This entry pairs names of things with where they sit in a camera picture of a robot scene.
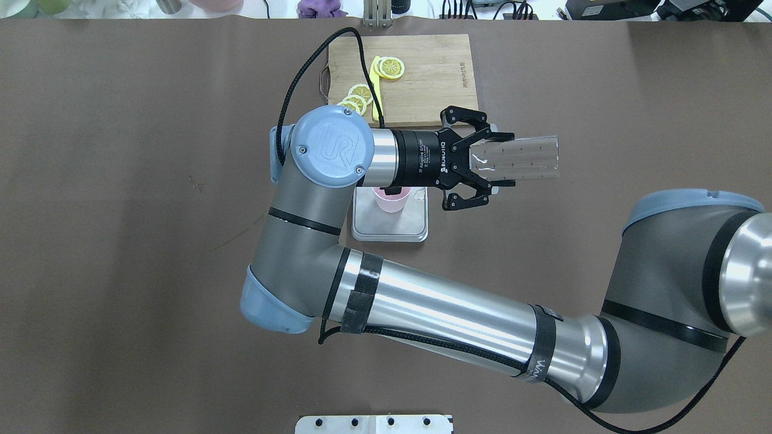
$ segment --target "ur logo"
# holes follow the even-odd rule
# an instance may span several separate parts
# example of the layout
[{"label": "ur logo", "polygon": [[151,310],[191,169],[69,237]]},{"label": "ur logo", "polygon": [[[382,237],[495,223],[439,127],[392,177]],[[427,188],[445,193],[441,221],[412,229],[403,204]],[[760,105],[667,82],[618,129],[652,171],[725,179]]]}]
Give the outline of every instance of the ur logo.
[{"label": "ur logo", "polygon": [[317,157],[342,168],[351,167],[359,136],[334,125],[327,125],[322,135]]}]

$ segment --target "velcro strap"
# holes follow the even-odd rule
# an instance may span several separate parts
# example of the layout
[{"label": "velcro strap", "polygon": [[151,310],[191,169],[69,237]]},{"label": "velcro strap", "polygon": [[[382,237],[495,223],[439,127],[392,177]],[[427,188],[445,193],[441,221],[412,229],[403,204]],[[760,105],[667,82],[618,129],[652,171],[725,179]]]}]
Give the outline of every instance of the velcro strap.
[{"label": "velcro strap", "polygon": [[528,367],[516,378],[524,381],[543,381],[547,377],[547,369],[550,368],[552,356],[555,352],[555,340],[557,337],[555,319],[561,319],[552,310],[545,309],[538,304],[531,304],[536,314],[536,337],[533,339],[533,350],[528,358]]},{"label": "velcro strap", "polygon": [[370,253],[362,254],[362,264],[354,289],[348,295],[346,310],[340,321],[340,331],[343,333],[362,333],[370,316],[370,309],[375,300],[375,290],[381,279],[381,267],[384,259]]}]

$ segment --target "white label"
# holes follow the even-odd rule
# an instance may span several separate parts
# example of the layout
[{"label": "white label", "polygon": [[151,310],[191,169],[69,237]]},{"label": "white label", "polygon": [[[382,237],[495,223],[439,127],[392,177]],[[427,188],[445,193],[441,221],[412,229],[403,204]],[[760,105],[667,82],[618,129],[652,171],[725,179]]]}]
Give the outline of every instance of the white label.
[{"label": "white label", "polygon": [[590,6],[589,8],[586,8],[584,12],[581,13],[581,16],[593,16],[601,13],[603,10],[603,5],[597,5],[597,6]]}]

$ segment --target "transparent cylinder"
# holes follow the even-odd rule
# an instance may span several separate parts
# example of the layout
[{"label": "transparent cylinder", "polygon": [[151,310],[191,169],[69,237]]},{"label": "transparent cylinder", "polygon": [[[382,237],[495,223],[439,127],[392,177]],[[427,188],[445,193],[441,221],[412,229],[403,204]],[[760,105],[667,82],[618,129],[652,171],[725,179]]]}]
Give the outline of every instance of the transparent cylinder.
[{"label": "transparent cylinder", "polygon": [[558,178],[557,160],[557,136],[485,141],[469,148],[469,168],[487,181]]}]

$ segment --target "purple plush toy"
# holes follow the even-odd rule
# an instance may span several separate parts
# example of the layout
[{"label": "purple plush toy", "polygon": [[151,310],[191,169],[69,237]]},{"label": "purple plush toy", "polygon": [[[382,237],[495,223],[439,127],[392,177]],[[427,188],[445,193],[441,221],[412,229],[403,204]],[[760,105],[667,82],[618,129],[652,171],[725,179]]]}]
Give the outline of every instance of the purple plush toy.
[{"label": "purple plush toy", "polygon": [[340,0],[300,0],[297,8],[300,18],[336,18],[347,14],[340,10]]}]

